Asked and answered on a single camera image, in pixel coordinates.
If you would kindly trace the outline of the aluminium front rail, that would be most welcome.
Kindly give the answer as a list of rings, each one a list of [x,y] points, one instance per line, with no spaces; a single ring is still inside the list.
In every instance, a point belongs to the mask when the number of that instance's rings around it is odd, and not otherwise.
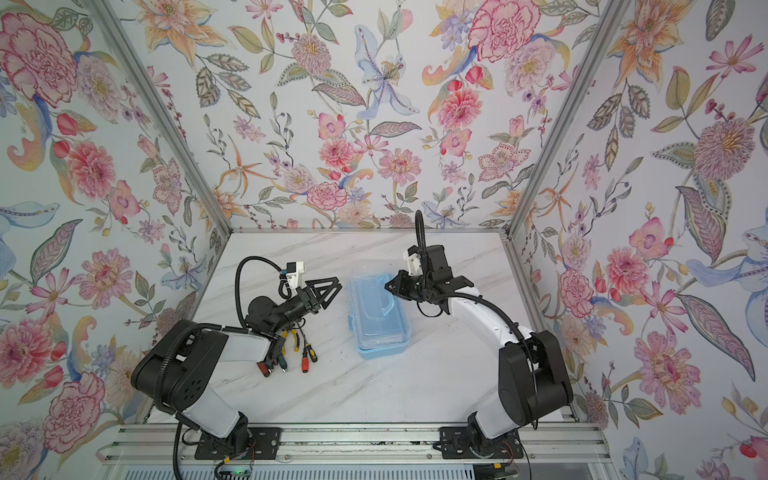
[[[503,444],[492,457],[463,449],[463,456],[445,458],[441,423],[283,423],[252,424],[255,439],[272,454],[266,465],[298,464],[436,464],[506,462]],[[172,459],[175,427],[144,424],[121,427],[113,440],[96,453],[103,465],[168,465]],[[518,431],[510,441],[522,452],[524,465],[537,463],[610,463],[603,434],[593,424],[545,422],[538,429]]]

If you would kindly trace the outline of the blue plastic tool box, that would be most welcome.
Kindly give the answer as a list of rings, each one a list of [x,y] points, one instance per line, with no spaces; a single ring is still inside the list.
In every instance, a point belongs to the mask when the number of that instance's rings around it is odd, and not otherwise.
[[[366,273],[348,282],[348,324],[358,354],[373,360],[403,353],[411,340],[411,325],[403,302],[386,289],[394,276]]]

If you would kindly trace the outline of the red handled screwdriver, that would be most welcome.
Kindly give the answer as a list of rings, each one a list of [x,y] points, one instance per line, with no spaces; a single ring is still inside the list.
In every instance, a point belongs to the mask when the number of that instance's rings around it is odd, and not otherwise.
[[[307,347],[304,347],[302,349],[302,361],[301,361],[301,370],[303,373],[309,372],[309,364],[310,364],[309,350]]]

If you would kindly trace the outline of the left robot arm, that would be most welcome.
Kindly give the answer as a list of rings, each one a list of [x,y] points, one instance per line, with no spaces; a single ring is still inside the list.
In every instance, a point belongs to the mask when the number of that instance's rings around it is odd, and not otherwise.
[[[219,440],[242,442],[248,437],[247,418],[209,386],[217,366],[272,366],[282,354],[282,333],[327,309],[341,289],[339,279],[330,277],[308,280],[280,304],[259,296],[238,327],[180,320],[139,361],[131,386],[182,424]]]

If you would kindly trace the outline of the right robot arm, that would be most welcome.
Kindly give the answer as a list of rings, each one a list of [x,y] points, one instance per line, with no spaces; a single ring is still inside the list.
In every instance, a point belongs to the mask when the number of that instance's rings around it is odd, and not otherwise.
[[[466,448],[484,455],[508,434],[536,425],[573,401],[563,352],[553,333],[520,326],[470,280],[454,275],[441,245],[414,245],[404,259],[406,268],[385,290],[402,300],[436,305],[467,322],[495,353],[496,393],[468,417]]]

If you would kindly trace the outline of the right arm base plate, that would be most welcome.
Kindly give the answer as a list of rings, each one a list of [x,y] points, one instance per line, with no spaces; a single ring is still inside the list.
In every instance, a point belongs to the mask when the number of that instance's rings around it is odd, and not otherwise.
[[[525,454],[516,430],[489,439],[469,426],[444,426],[438,430],[439,438],[432,448],[448,460],[510,460],[522,459]]]

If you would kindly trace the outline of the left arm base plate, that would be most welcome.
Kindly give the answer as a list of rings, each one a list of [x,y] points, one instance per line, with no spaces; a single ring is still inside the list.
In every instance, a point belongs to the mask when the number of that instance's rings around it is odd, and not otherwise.
[[[221,461],[236,457],[246,460],[275,460],[283,430],[279,427],[249,427],[233,431],[221,439],[203,433],[198,442],[194,459]]]

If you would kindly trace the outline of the yellow handled pliers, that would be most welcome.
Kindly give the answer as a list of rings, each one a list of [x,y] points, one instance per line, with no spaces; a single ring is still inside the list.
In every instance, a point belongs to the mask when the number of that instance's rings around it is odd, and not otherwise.
[[[281,355],[285,356],[287,350],[294,352],[300,351],[300,339],[297,329],[285,329],[282,331],[283,343],[281,346]]]

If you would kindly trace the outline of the green handled ratchet wrench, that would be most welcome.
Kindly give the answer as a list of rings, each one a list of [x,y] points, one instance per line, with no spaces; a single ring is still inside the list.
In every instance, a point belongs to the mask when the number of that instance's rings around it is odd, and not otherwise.
[[[285,336],[281,335],[273,344],[272,358],[273,358],[273,363],[275,365],[278,365],[283,372],[286,372],[288,369],[285,354],[286,354]]]

